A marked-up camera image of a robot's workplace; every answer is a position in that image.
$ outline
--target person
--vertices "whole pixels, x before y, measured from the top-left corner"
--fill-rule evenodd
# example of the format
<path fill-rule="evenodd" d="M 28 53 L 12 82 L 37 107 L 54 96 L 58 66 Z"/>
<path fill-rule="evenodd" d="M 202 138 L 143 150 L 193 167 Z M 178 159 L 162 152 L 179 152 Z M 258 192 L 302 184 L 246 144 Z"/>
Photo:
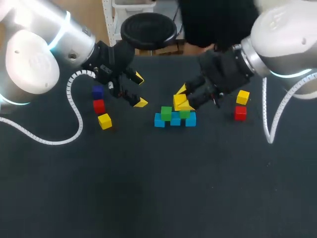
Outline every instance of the person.
<path fill-rule="evenodd" d="M 248 37 L 260 12 L 289 0 L 178 0 L 185 55 L 226 51 Z"/>

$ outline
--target black stool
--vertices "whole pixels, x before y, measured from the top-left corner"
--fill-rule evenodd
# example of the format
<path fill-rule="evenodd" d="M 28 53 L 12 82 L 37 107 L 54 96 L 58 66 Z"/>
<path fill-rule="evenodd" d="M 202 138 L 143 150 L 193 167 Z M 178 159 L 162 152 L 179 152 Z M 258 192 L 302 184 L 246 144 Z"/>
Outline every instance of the black stool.
<path fill-rule="evenodd" d="M 177 28 L 172 19 L 162 14 L 145 12 L 130 16 L 121 26 L 121 37 L 132 47 L 152 51 L 172 45 Z"/>

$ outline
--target toy block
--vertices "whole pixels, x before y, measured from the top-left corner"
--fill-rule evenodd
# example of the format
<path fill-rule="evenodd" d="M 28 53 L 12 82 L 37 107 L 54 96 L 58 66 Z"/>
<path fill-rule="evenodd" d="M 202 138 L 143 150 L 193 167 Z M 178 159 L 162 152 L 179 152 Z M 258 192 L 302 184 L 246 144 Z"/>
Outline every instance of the toy block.
<path fill-rule="evenodd" d="M 105 103 L 102 99 L 94 100 L 94 109 L 96 114 L 104 114 L 106 113 Z"/>
<path fill-rule="evenodd" d="M 185 125 L 187 127 L 195 127 L 196 126 L 196 112 L 191 112 L 190 117 L 186 119 Z"/>
<path fill-rule="evenodd" d="M 139 85 L 144 83 L 144 79 L 142 78 L 142 76 L 137 71 L 135 71 L 135 74 L 141 79 L 141 83 L 139 83 Z"/>
<path fill-rule="evenodd" d="M 238 104 L 242 104 L 242 105 L 246 105 L 249 99 L 249 92 L 240 90 L 238 97 L 237 97 L 237 103 Z"/>
<path fill-rule="evenodd" d="M 179 114 L 181 119 L 190 118 L 190 111 L 180 111 Z"/>
<path fill-rule="evenodd" d="M 173 102 L 174 102 L 175 111 L 178 105 L 181 105 L 182 103 L 186 102 L 186 100 L 187 100 L 186 94 L 174 95 Z"/>
<path fill-rule="evenodd" d="M 148 104 L 147 101 L 145 101 L 143 98 L 140 98 L 140 101 L 134 105 L 135 108 L 143 108 Z"/>
<path fill-rule="evenodd" d="M 154 126 L 155 127 L 165 127 L 165 122 L 163 120 L 161 120 L 160 113 L 155 113 Z"/>
<path fill-rule="evenodd" d="M 172 120 L 170 121 L 171 126 L 180 126 L 181 125 L 181 119 L 180 119 L 180 113 L 179 112 L 172 112 Z"/>
<path fill-rule="evenodd" d="M 104 87 L 101 85 L 93 86 L 93 99 L 99 100 L 104 98 Z"/>
<path fill-rule="evenodd" d="M 245 121 L 247 119 L 247 108 L 242 106 L 236 106 L 234 112 L 234 119 L 239 121 Z"/>
<path fill-rule="evenodd" d="M 179 90 L 178 90 L 178 92 L 176 93 L 177 95 L 178 94 L 183 94 L 183 93 L 185 93 L 186 92 L 186 84 L 184 84 Z"/>
<path fill-rule="evenodd" d="M 160 111 L 160 117 L 162 121 L 171 121 L 172 120 L 172 107 L 162 107 Z"/>
<path fill-rule="evenodd" d="M 112 127 L 111 118 L 109 117 L 108 114 L 104 114 L 102 116 L 99 116 L 98 121 L 99 121 L 99 125 L 101 126 L 101 128 L 103 130 L 106 130 L 106 129 Z"/>
<path fill-rule="evenodd" d="M 185 101 L 184 103 L 182 103 L 181 105 L 178 105 L 176 111 L 195 111 L 195 108 L 192 108 L 189 105 L 189 101 Z"/>

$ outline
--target black tabletop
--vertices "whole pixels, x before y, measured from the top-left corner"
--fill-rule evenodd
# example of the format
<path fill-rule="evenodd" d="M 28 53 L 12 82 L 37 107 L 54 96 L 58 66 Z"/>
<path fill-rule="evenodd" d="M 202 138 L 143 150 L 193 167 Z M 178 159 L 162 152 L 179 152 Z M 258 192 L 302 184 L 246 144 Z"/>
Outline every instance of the black tabletop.
<path fill-rule="evenodd" d="M 84 131 L 74 142 L 39 144 L 0 124 L 1 238 L 298 238 L 317 235 L 316 100 L 292 99 L 266 142 L 260 79 L 245 122 L 235 122 L 237 92 L 219 110 L 197 112 L 197 127 L 155 128 L 182 83 L 199 73 L 195 58 L 136 58 L 149 105 L 131 108 L 106 95 L 114 129 L 94 114 L 93 81 L 81 76 L 72 94 Z M 47 140 L 63 140 L 78 122 L 58 85 L 6 117 Z M 268 121 L 285 92 L 268 80 Z"/>

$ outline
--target blue cube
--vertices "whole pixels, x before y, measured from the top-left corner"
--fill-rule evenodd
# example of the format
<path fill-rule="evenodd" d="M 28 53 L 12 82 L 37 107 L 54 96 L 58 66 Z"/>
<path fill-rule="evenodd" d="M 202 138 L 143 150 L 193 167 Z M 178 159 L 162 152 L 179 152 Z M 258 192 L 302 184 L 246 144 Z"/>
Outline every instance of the blue cube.
<path fill-rule="evenodd" d="M 190 117 L 186 119 L 187 127 L 195 127 L 196 126 L 196 112 L 191 112 Z"/>
<path fill-rule="evenodd" d="M 154 126 L 155 127 L 165 127 L 165 122 L 163 120 L 161 120 L 160 113 L 155 113 Z"/>
<path fill-rule="evenodd" d="M 170 125 L 172 126 L 180 126 L 180 113 L 179 112 L 172 112 L 172 120 L 170 121 Z"/>
<path fill-rule="evenodd" d="M 101 85 L 93 86 L 93 99 L 100 100 L 104 99 L 104 87 Z"/>

